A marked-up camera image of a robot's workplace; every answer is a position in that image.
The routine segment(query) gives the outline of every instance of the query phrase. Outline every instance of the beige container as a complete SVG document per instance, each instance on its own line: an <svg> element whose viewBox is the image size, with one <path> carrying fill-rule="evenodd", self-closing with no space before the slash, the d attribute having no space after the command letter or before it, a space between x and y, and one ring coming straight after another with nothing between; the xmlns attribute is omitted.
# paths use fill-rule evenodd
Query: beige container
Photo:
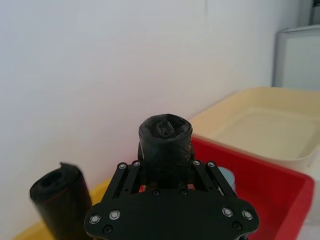
<svg viewBox="0 0 320 240"><path fill-rule="evenodd" d="M191 120L193 135L311 176L320 225L320 91L257 87L238 92Z"/></svg>

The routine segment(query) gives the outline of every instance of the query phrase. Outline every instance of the silver screw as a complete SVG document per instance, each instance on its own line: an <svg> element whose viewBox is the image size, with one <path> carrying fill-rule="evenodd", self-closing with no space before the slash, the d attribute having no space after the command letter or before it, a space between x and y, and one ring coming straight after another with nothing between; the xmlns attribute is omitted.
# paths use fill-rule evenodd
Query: silver screw
<svg viewBox="0 0 320 240"><path fill-rule="evenodd" d="M210 162L208 162L208 166L209 166L210 168L213 168L213 167L215 166L215 164L214 164L212 161L210 161Z"/></svg>
<svg viewBox="0 0 320 240"><path fill-rule="evenodd" d="M194 161L193 161L193 164L194 164L194 165L200 165L200 162L199 162L198 160L194 160Z"/></svg>
<svg viewBox="0 0 320 240"><path fill-rule="evenodd" d="M133 166L139 167L139 166L140 166L140 162L139 162L139 161L136 161L136 162L133 164Z"/></svg>
<svg viewBox="0 0 320 240"><path fill-rule="evenodd" d="M125 165L125 164L123 164L123 163L119 165L119 168L120 168L120 169L125 169L126 167L127 167L127 165Z"/></svg>
<svg viewBox="0 0 320 240"><path fill-rule="evenodd" d="M100 221L101 217L99 215L93 215L90 217L89 223L97 224Z"/></svg>
<svg viewBox="0 0 320 240"><path fill-rule="evenodd" d="M118 218L120 218L120 212L118 210L113 210L109 213L109 218L111 220L117 220Z"/></svg>
<svg viewBox="0 0 320 240"><path fill-rule="evenodd" d="M251 220L251 219L254 218L254 217L252 216L251 212L249 212L249 211L243 211L243 212L242 212L242 216L243 216L245 219L248 219L248 220Z"/></svg>
<svg viewBox="0 0 320 240"><path fill-rule="evenodd" d="M229 209L227 207L224 207L222 209L222 213L223 213L223 215L225 215L227 217L232 217L234 215L233 212L231 211L231 209Z"/></svg>

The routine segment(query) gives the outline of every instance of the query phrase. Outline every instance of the red plastic bin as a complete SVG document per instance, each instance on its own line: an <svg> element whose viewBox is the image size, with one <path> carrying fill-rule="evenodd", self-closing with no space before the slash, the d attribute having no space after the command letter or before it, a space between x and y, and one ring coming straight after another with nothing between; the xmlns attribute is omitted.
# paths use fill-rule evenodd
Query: red plastic bin
<svg viewBox="0 0 320 240"><path fill-rule="evenodd" d="M312 178L196 137L192 143L197 160L214 161L233 172L238 197L256 209L260 226L250 240L297 238L311 207Z"/></svg>

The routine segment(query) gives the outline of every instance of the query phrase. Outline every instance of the rolled garbage bag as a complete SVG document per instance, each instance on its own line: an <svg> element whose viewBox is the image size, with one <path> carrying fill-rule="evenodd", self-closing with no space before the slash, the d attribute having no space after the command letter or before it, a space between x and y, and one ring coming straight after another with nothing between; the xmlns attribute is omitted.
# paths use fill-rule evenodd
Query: rolled garbage bag
<svg viewBox="0 0 320 240"><path fill-rule="evenodd" d="M172 114L155 115L141 124L140 148L149 183L177 188L187 182L192 132L187 120Z"/></svg>
<svg viewBox="0 0 320 240"><path fill-rule="evenodd" d="M60 165L32 185L30 198L55 240L92 240L84 229L92 206L84 176L74 165Z"/></svg>

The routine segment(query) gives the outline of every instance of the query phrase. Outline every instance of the black trash bag roll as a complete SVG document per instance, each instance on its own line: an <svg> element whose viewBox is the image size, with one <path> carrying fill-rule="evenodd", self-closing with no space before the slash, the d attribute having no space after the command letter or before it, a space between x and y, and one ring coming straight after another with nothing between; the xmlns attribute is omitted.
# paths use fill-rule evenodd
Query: black trash bag roll
<svg viewBox="0 0 320 240"><path fill-rule="evenodd" d="M151 185L177 188L187 182L192 132L187 120L172 114L155 115L141 124L140 148Z"/></svg>
<svg viewBox="0 0 320 240"><path fill-rule="evenodd" d="M74 165L60 163L30 189L30 198L56 240L92 240L84 228L92 207L84 176Z"/></svg>

